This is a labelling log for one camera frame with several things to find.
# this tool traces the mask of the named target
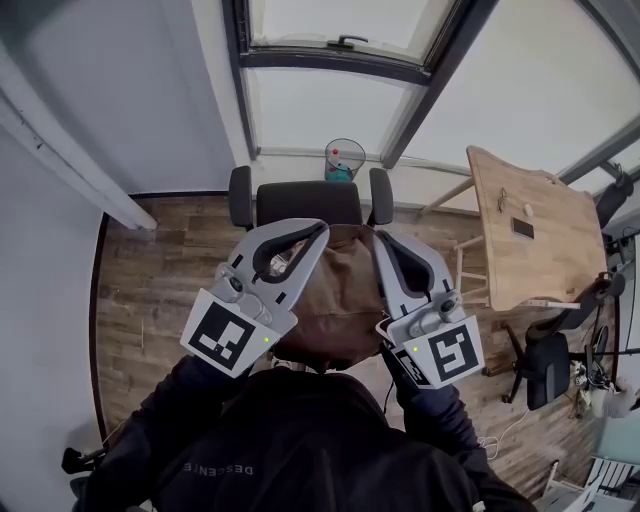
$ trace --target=person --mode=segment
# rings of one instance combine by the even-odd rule
[[[620,390],[595,388],[591,390],[591,409],[596,418],[626,418],[640,406],[640,390],[635,392],[624,377],[616,381]]]
[[[230,379],[185,356],[124,425],[78,511],[534,511],[491,470],[453,386],[419,390],[382,349],[406,433],[344,374]]]

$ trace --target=wooden table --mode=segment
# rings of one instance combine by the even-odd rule
[[[471,178],[421,211],[425,214],[475,185],[484,236],[454,248],[458,253],[456,287],[461,290],[463,277],[484,279],[487,286],[463,294],[465,302],[488,291],[487,305],[496,311],[522,304],[558,306],[531,299],[570,303],[598,273],[607,270],[591,195],[569,188],[550,173],[520,169],[477,147],[468,147],[467,156]],[[505,194],[500,212],[498,201]],[[527,204],[532,217],[525,213]],[[513,232],[512,217],[533,225],[533,240]],[[462,250],[482,241],[487,275],[463,272]]]

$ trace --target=jacket sleeve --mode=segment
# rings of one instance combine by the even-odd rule
[[[79,510],[114,512],[144,502],[160,472],[211,426],[248,373],[231,379],[197,357],[183,357],[127,420],[89,477]]]
[[[420,390],[393,355],[385,350],[382,355],[398,388],[398,403],[404,409],[406,433],[454,458],[474,483],[487,510],[535,511],[527,499],[498,478],[489,467],[487,453],[478,444],[473,423],[458,390],[453,386]]]

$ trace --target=office chair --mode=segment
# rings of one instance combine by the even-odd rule
[[[600,222],[600,229],[604,228],[611,217],[624,204],[627,198],[633,194],[633,181],[631,177],[621,172],[615,183],[609,185],[596,203],[596,213]]]
[[[384,169],[369,171],[372,210],[367,225],[393,221],[393,192]],[[251,168],[237,167],[229,180],[229,214],[234,226],[253,228]],[[256,194],[256,225],[293,217],[327,224],[362,224],[358,187],[353,182],[294,181],[260,185]]]
[[[622,274],[613,274],[610,279],[602,273],[578,297],[580,309],[565,309],[558,316],[548,320],[534,322],[525,334],[526,347],[522,350],[520,342],[511,326],[503,323],[507,331],[516,361],[513,371],[516,374],[509,395],[504,395],[504,403],[513,403],[522,379],[527,379],[527,406],[536,410],[552,402],[569,389],[570,361],[585,361],[585,354],[570,353],[567,337],[560,331],[577,329],[589,317],[591,312],[604,304],[607,297],[617,297],[624,291],[625,281]],[[497,375],[489,371],[487,376]]]

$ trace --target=black chair backrest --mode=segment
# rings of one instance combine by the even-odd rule
[[[371,215],[367,225],[393,221],[393,192],[384,169],[369,170]],[[253,228],[251,168],[237,167],[229,179],[229,215],[234,226]],[[257,225],[295,217],[322,219],[327,224],[362,224],[358,187],[353,182],[294,181],[269,183],[256,194]]]
[[[321,219],[329,225],[362,224],[358,187],[339,181],[294,181],[258,187],[258,226],[294,217]]]
[[[613,274],[611,279],[599,276],[578,296],[577,302],[580,303],[580,309],[565,309],[558,316],[532,323],[527,329],[527,340],[537,341],[558,331],[577,329],[594,309],[604,304],[607,297],[621,295],[624,285],[624,276],[620,273]]]
[[[596,204],[596,213],[600,222],[600,229],[604,228],[611,217],[633,194],[633,181],[627,173],[622,173],[615,183],[609,185]]]

